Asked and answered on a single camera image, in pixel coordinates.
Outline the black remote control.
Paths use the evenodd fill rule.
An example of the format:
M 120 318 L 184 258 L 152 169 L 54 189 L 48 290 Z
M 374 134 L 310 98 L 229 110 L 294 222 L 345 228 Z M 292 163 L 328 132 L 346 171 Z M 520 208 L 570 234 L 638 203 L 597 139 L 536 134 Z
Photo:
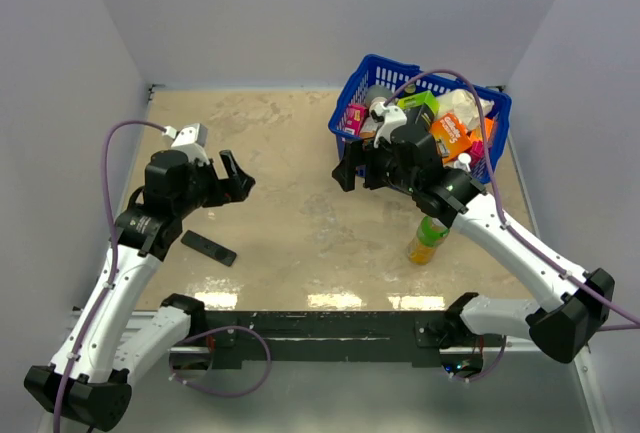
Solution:
M 227 267 L 231 267 L 237 258 L 234 251 L 191 230 L 183 234 L 181 243 Z

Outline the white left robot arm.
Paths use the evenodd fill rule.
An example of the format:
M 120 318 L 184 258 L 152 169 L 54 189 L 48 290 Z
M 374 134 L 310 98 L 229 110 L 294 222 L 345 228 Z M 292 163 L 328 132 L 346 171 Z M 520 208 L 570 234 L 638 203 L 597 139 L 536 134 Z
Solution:
M 122 419 L 134 386 L 174 344 L 200 343 L 207 333 L 202 302 L 173 294 L 151 323 L 129 339 L 123 334 L 139 297 L 199 208 L 242 202 L 254 179 L 229 150 L 220 153 L 226 177 L 211 160 L 180 149 L 152 155 L 144 183 L 114 223 L 110 248 L 81 316 L 46 366 L 32 366 L 27 391 L 52 413 L 54 431 L 68 419 L 103 432 Z

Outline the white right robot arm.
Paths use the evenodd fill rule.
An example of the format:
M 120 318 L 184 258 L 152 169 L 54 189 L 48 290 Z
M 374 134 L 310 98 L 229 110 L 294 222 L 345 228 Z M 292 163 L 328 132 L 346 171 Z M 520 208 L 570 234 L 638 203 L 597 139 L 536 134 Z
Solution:
M 567 260 L 502 212 L 470 173 L 443 165 L 436 140 L 424 129 L 401 126 L 379 146 L 370 140 L 348 143 L 332 177 L 343 191 L 352 191 L 358 168 L 365 170 L 365 188 L 393 187 L 408 194 L 426 216 L 488 252 L 532 296 L 462 295 L 437 328 L 442 347 L 466 346 L 481 335 L 516 337 L 569 363 L 608 319 L 613 277 Z

